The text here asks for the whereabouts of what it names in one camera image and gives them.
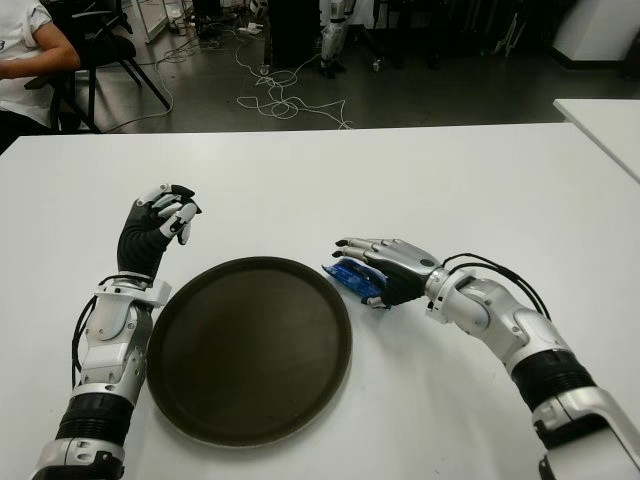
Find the blue package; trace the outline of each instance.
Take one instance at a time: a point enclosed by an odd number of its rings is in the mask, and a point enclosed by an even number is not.
[[[382,273],[351,258],[342,258],[329,267],[323,265],[322,269],[363,298],[379,297],[387,284]]]

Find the dark brown tray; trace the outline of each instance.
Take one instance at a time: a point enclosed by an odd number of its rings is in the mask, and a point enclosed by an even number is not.
[[[149,342],[147,372],[176,427],[246,447],[312,420],[350,358],[351,324],[331,284],[300,263],[253,257],[204,272],[171,299]]]

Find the concrete floor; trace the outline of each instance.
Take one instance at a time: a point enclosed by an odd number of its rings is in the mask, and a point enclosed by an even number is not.
[[[188,37],[164,31],[151,45],[139,34],[135,19],[138,62],[162,58],[167,50],[184,44]],[[183,63],[161,63],[167,88],[175,100],[167,116],[127,125],[118,133],[222,132],[265,130],[311,130],[337,128],[330,118],[300,112],[290,120],[267,118],[236,103],[240,96],[269,101],[266,86],[236,63],[241,43],[232,33],[218,39],[220,48],[198,53]],[[252,39],[240,49],[241,60],[257,70],[262,63],[263,40]],[[308,104],[346,100],[344,118],[353,128],[393,128],[437,125],[558,122],[562,115],[552,102],[556,98],[640,98],[640,82],[625,81],[613,71],[566,70],[545,54],[513,54],[445,59],[439,71],[429,70],[418,52],[405,56],[405,67],[385,64],[372,70],[372,54],[361,43],[350,43],[343,53],[347,73],[336,79],[321,77],[313,64],[301,70],[296,85],[285,96],[299,96]],[[143,66],[160,85],[153,65]],[[96,123],[104,130],[163,107],[147,88],[139,88],[122,70],[101,69]],[[78,82],[80,101],[86,84]],[[339,116],[339,107],[327,110]]]

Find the white cable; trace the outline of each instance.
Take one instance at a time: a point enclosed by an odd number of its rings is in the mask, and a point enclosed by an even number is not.
[[[344,119],[344,106],[347,103],[346,100],[336,100],[335,102],[327,103],[324,105],[307,105],[304,102],[304,100],[302,100],[300,97],[292,96],[292,97],[284,98],[284,89],[298,83],[298,72],[300,71],[300,69],[302,69],[302,67],[304,67],[308,63],[311,63],[312,61],[314,61],[316,58],[318,58],[319,55],[314,55],[312,58],[304,62],[298,68],[296,68],[293,72],[289,70],[279,70],[277,72],[273,72],[271,75],[258,75],[253,71],[253,69],[249,65],[242,63],[240,61],[240,58],[238,57],[238,53],[240,52],[240,49],[244,45],[246,45],[247,42],[242,41],[235,30],[224,30],[224,31],[231,32],[236,37],[236,39],[242,42],[242,44],[236,49],[236,54],[235,54],[236,62],[241,67],[244,67],[247,70],[249,70],[249,72],[251,72],[251,75],[253,75],[258,79],[255,83],[256,87],[261,85],[267,85],[269,87],[269,89],[267,90],[267,93],[269,94],[269,97],[272,100],[270,103],[261,105],[260,100],[256,96],[238,97],[236,99],[236,102],[238,102],[238,105],[240,105],[243,108],[257,110],[258,113],[260,113],[260,115],[264,115],[265,117],[277,118],[279,120],[289,120],[295,117],[301,111],[318,113],[320,115],[325,115],[330,119],[332,119],[334,122],[336,122],[339,125],[338,129],[343,129],[343,128],[351,129],[351,126],[349,124],[352,122]],[[286,77],[284,80],[277,81],[274,77],[281,74],[288,74],[288,77]],[[274,92],[276,92],[276,95],[279,93],[279,98],[274,96]],[[246,103],[243,103],[247,101],[251,101],[252,104],[247,105]],[[325,112],[322,110],[325,108],[338,106],[338,105],[340,106],[340,118],[337,118],[331,115],[329,112]]]
[[[307,60],[306,62],[304,62],[303,64],[301,64],[298,68],[296,68],[293,72],[289,71],[289,70],[279,70],[277,72],[273,72],[271,75],[259,75],[257,73],[255,73],[253,71],[253,69],[247,65],[244,64],[240,61],[240,58],[238,56],[240,49],[245,46],[247,44],[247,41],[243,41],[238,34],[236,33],[235,30],[223,30],[225,32],[230,32],[232,33],[236,39],[238,41],[241,42],[241,44],[238,46],[238,48],[235,50],[235,58],[236,58],[236,62],[238,63],[238,65],[240,65],[241,67],[244,67],[246,69],[249,70],[249,72],[251,73],[251,75],[253,75],[254,77],[257,78],[255,86],[262,86],[262,85],[267,85],[269,87],[269,89],[267,90],[267,93],[269,94],[269,97],[271,98],[271,102],[266,103],[266,104],[260,104],[260,100],[258,99],[257,96],[248,96],[248,97],[238,97],[236,98],[236,102],[238,103],[238,105],[240,105],[243,108],[247,108],[250,110],[257,110],[258,113],[260,113],[261,115],[265,116],[265,117],[272,117],[272,118],[277,118],[279,120],[289,120],[293,117],[295,117],[299,112],[303,111],[303,112],[310,112],[310,113],[317,113],[320,115],[324,115],[326,117],[329,117],[331,120],[333,120],[334,122],[336,122],[338,124],[338,129],[351,129],[350,123],[352,123],[349,120],[345,120],[344,119],[344,107],[346,104],[346,100],[336,100],[335,102],[331,102],[331,103],[327,103],[324,105],[307,105],[304,100],[302,100],[300,97],[297,96],[291,96],[291,97],[287,97],[284,98],[284,89],[287,87],[291,87],[293,85],[295,85],[296,83],[298,83],[298,72],[302,69],[302,67],[304,67],[305,65],[307,65],[308,63],[313,62],[316,58],[318,58],[319,55],[314,55],[312,58],[310,58],[309,60]],[[155,114],[151,114],[151,115],[145,115],[142,117],[138,117],[138,118],[134,118],[133,120],[129,120],[127,122],[121,123],[119,125],[116,125],[115,127],[112,127],[108,130],[105,130],[104,133],[111,133],[115,130],[118,130],[126,125],[129,125],[131,123],[134,122],[139,122],[141,120],[147,120],[150,118],[158,118],[158,117],[163,117],[165,115],[170,114],[175,106],[175,100],[173,98],[173,94],[171,93],[171,91],[167,88],[165,82],[164,82],[164,77],[162,76],[162,73],[160,73],[160,69],[158,68],[158,66],[162,63],[162,62],[167,62],[167,63],[182,63],[185,62],[187,60],[187,58],[196,55],[197,53],[201,52],[201,51],[206,51],[206,50],[218,50],[220,49],[220,43],[212,40],[209,42],[209,45],[205,45],[205,47],[203,48],[203,46],[198,43],[196,45],[191,45],[191,43],[197,39],[190,39],[188,40],[186,43],[184,43],[183,45],[181,45],[178,48],[175,48],[173,50],[169,50],[167,52],[165,52],[165,54],[163,55],[163,57],[158,60],[157,62],[155,62],[153,64],[154,69],[156,71],[156,73],[158,74],[158,77],[160,77],[160,83],[162,85],[162,88],[164,89],[165,92],[167,92],[167,95],[169,96],[170,99],[170,106],[167,110],[165,110],[164,112],[160,112],[160,113],[155,113]],[[281,81],[277,81],[274,77],[275,76],[279,76],[279,75],[288,75],[288,77],[285,77],[285,79],[281,80]],[[277,92],[276,94],[279,93],[279,98],[274,96],[274,92]],[[243,102],[247,102],[250,101],[252,102],[251,105],[247,105],[246,103]],[[325,112],[323,111],[323,109],[326,108],[330,108],[330,107],[334,107],[334,106],[340,106],[340,117],[335,117],[334,115],[331,115],[329,112]]]
[[[164,77],[162,76],[162,73],[160,73],[160,69],[158,68],[158,65],[160,65],[162,62],[182,63],[182,62],[185,62],[188,57],[191,57],[191,56],[195,55],[196,53],[202,51],[202,47],[201,47],[200,44],[191,46],[191,43],[193,42],[193,40],[194,39],[190,39],[186,43],[181,45],[180,47],[174,48],[173,50],[168,50],[167,52],[165,52],[165,54],[163,55],[163,57],[160,60],[158,60],[157,62],[155,62],[153,64],[153,68],[155,69],[156,73],[158,74],[158,77],[160,77],[160,83],[162,85],[162,88],[164,89],[165,92],[167,92],[167,95],[169,95],[169,99],[170,99],[169,108],[167,110],[165,110],[164,112],[154,113],[154,114],[151,114],[151,115],[145,115],[143,117],[134,118],[133,120],[129,120],[127,122],[124,122],[124,123],[121,123],[119,125],[116,125],[115,127],[112,127],[109,130],[105,130],[104,133],[111,133],[114,130],[118,130],[118,129],[124,127],[125,125],[129,125],[129,124],[134,123],[134,122],[139,122],[140,120],[147,120],[149,118],[163,117],[165,115],[169,115],[173,111],[173,107],[175,106],[175,100],[173,98],[173,94],[171,93],[171,91],[167,88],[167,86],[164,83]],[[217,50],[217,49],[220,48],[220,43],[216,42],[215,40],[212,40],[209,43],[212,46],[207,46],[207,47],[205,47],[204,50]]]

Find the white table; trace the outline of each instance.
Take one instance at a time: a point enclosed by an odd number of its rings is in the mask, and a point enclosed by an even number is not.
[[[553,105],[640,183],[640,100],[559,99]]]
[[[54,437],[77,315],[115,271],[133,199],[167,181],[205,212],[165,254],[159,278],[176,290],[252,255],[320,270],[345,235],[473,251],[538,289],[640,424],[640,189],[604,156],[571,124],[19,140],[0,158],[3,477],[25,478]],[[145,387],[126,478],[538,478],[530,412],[482,343],[426,317],[424,299],[372,312],[341,292],[352,365],[315,423],[270,447],[217,449],[179,434]]]

